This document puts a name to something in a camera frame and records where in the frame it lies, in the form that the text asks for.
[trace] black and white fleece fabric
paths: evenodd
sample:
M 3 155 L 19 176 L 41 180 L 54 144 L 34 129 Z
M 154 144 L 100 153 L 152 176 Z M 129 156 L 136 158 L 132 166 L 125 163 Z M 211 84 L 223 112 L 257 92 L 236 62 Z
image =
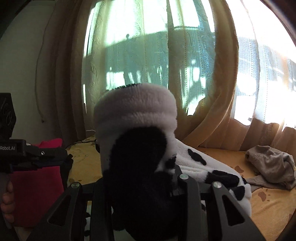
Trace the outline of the black and white fleece fabric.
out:
M 108 91 L 94 109 L 108 195 L 137 241 L 176 235 L 182 203 L 169 195 L 175 164 L 198 182 L 221 182 L 251 216 L 250 185 L 229 166 L 177 140 L 176 117 L 172 93 L 148 83 Z

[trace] silver bolt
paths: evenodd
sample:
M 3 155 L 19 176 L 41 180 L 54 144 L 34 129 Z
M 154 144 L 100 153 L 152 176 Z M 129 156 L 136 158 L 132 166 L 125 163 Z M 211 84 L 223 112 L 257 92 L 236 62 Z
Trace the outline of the silver bolt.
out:
M 215 188 L 221 188 L 222 187 L 222 184 L 220 182 L 213 182 L 213 186 Z
M 187 180 L 189 177 L 188 177 L 187 174 L 181 174 L 181 175 L 180 175 L 180 178 L 181 178 L 182 180 Z
M 79 183 L 72 183 L 71 184 L 71 187 L 76 189 L 76 188 L 79 188 L 80 184 Z

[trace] white wall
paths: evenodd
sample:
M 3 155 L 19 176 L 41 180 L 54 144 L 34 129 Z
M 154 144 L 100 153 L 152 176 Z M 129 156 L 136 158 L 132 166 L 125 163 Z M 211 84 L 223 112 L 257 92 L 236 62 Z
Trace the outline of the white wall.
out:
M 56 138 L 41 123 L 35 99 L 35 71 L 54 1 L 31 1 L 0 39 L 0 92 L 10 92 L 17 117 L 14 139 L 39 143 Z

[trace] red cloth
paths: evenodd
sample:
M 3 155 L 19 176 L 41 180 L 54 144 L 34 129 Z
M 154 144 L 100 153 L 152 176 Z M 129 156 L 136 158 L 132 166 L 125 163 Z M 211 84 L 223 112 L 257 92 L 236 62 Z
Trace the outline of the red cloth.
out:
M 39 148 L 57 148 L 62 139 L 43 141 Z M 14 172 L 10 175 L 15 195 L 14 226 L 35 227 L 64 188 L 59 167 L 45 167 L 37 171 Z

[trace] finger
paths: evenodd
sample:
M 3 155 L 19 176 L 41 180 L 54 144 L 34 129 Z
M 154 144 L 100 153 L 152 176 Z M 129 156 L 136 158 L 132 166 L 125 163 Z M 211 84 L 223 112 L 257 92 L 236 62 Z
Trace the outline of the finger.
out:
M 2 196 L 2 200 L 5 204 L 11 204 L 15 200 L 15 195 L 14 195 L 14 193 L 6 192 Z
M 13 185 L 12 185 L 12 182 L 11 181 L 8 182 L 6 189 L 10 193 L 13 192 Z
M 12 214 L 4 214 L 4 218 L 10 223 L 15 221 L 15 217 Z
M 2 203 L 1 204 L 1 210 L 4 213 L 10 214 L 10 213 L 12 213 L 14 211 L 14 209 L 15 209 L 15 203 L 12 203 L 12 204 L 4 204 L 4 203 Z

